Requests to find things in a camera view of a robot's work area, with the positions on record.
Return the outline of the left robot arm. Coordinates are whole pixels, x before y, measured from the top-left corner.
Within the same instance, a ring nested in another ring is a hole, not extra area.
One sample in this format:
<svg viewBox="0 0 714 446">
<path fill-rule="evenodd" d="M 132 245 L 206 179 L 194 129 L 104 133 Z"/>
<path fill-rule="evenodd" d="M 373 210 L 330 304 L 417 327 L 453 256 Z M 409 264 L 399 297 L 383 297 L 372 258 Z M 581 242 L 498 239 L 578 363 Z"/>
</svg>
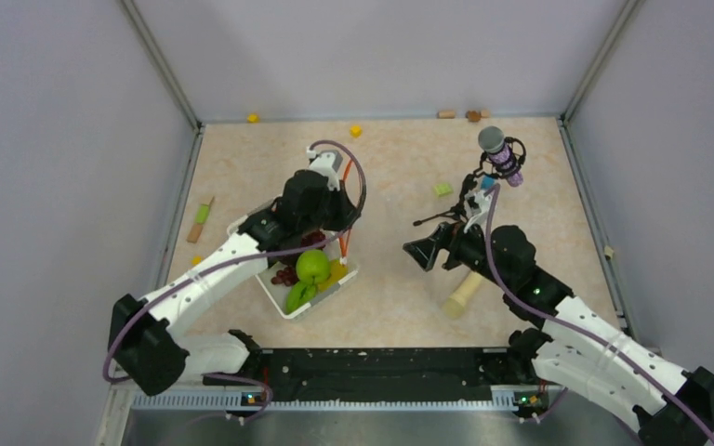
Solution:
<svg viewBox="0 0 714 446">
<path fill-rule="evenodd" d="M 248 214 L 200 264 L 143 297 L 126 294 L 112 308 L 103 376 L 111 382 L 116 364 L 148 396 L 158 395 L 193 367 L 211 372 L 197 353 L 181 340 L 201 316 L 234 288 L 285 256 L 305 252 L 301 241 L 315 230 L 333 238 L 349 230 L 360 217 L 367 190 L 357 202 L 345 183 L 311 169 L 297 171 L 280 196 Z"/>
</svg>

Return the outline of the green apple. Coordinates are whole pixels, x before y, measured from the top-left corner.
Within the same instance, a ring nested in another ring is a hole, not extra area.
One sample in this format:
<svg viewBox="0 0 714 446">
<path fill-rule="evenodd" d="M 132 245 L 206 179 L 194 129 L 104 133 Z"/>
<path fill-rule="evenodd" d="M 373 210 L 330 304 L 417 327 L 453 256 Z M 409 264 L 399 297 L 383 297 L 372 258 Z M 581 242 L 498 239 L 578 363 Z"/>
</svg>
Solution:
<svg viewBox="0 0 714 446">
<path fill-rule="evenodd" d="M 319 284 L 330 276 L 330 260 L 327 254 L 319 249 L 311 249 L 302 253 L 296 264 L 296 272 L 300 282 Z"/>
</svg>

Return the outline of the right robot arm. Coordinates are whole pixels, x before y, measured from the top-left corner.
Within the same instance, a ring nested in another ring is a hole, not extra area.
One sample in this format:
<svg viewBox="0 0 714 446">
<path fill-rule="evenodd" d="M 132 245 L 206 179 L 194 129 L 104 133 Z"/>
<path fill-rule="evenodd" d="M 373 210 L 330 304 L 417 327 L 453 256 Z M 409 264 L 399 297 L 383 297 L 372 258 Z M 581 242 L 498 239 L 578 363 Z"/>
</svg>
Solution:
<svg viewBox="0 0 714 446">
<path fill-rule="evenodd" d="M 566 387 L 632 429 L 645 445 L 714 445 L 714 373 L 688 371 L 605 321 L 571 288 L 536 264 L 536 248 L 516 226 L 486 236 L 481 227 L 442 223 L 403 245 L 424 270 L 441 251 L 445 269 L 467 267 L 494 283 L 532 328 L 514 335 L 510 375 Z"/>
</svg>

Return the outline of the microphone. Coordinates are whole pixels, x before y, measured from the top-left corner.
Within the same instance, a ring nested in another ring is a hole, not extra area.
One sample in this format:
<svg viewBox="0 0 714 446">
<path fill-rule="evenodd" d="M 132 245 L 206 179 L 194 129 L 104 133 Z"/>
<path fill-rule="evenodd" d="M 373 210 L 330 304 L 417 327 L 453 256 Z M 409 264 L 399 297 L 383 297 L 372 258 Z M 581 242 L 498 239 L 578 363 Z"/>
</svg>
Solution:
<svg viewBox="0 0 714 446">
<path fill-rule="evenodd" d="M 414 221 L 415 227 L 435 218 L 450 218 L 466 223 L 466 196 L 470 192 L 481 190 L 483 177 L 493 178 L 496 181 L 494 186 L 498 181 L 506 181 L 511 187 L 522 185 L 521 170 L 526 161 L 527 150 L 520 139 L 507 137 L 499 127 L 489 125 L 479 132 L 478 145 L 483 151 L 478 167 L 463 178 L 456 204 L 440 214 Z"/>
</svg>

